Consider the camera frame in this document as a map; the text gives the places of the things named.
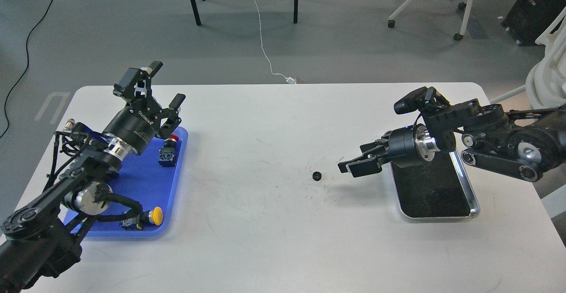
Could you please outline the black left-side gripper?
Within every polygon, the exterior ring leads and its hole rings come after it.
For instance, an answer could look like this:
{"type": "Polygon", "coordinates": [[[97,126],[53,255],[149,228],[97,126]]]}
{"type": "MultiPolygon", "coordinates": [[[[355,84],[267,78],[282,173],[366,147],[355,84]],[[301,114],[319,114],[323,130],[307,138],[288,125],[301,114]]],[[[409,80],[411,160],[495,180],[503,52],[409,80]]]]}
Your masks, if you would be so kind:
{"type": "Polygon", "coordinates": [[[103,135],[120,139],[136,156],[154,137],[167,139],[181,123],[179,108],[186,95],[177,93],[168,108],[162,108],[152,96],[152,78],[162,66],[161,61],[153,61],[149,67],[129,68],[113,88],[113,95],[125,100],[127,107],[115,115],[103,135]]]}

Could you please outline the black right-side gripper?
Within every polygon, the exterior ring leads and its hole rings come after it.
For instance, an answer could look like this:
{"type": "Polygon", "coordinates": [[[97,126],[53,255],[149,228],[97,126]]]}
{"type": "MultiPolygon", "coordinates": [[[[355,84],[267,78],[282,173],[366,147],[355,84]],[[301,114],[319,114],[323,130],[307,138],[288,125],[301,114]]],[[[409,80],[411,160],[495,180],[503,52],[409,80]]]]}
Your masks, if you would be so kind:
{"type": "Polygon", "coordinates": [[[382,172],[382,165],[398,167],[424,166],[430,163],[430,153],[422,150],[419,141],[426,136],[424,125],[411,125],[386,132],[378,140],[360,146],[362,156],[338,163],[341,173],[354,178],[382,172]]]}

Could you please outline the black left-side robot arm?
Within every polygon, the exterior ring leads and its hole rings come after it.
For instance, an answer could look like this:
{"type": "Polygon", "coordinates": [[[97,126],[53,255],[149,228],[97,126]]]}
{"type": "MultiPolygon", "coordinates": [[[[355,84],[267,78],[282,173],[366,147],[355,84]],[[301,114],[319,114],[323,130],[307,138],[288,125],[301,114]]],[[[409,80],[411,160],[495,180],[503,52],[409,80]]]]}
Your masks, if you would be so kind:
{"type": "Polygon", "coordinates": [[[180,125],[184,94],[169,106],[154,99],[151,82],[161,61],[129,68],[113,94],[125,100],[102,132],[68,120],[54,133],[54,152],[42,194],[1,224],[1,291],[19,293],[42,276],[58,277],[80,261],[81,241],[96,222],[141,217],[143,206],[115,194],[108,181],[116,178],[124,158],[140,155],[153,138],[167,139],[180,125]]]}

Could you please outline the black right-side robot arm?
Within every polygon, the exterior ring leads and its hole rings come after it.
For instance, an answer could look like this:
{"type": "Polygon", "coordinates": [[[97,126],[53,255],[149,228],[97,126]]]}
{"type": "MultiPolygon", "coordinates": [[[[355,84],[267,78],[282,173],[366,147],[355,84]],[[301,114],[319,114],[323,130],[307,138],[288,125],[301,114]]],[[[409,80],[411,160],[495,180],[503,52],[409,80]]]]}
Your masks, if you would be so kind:
{"type": "Polygon", "coordinates": [[[481,106],[477,99],[450,104],[435,88],[423,86],[394,104],[396,114],[415,110],[423,124],[388,131],[360,146],[362,155],[340,162],[340,171],[361,177],[388,163],[427,165],[437,154],[455,151],[455,133],[466,146],[465,164],[526,182],[537,182],[565,162],[564,105],[505,112],[501,104],[481,106]]]}

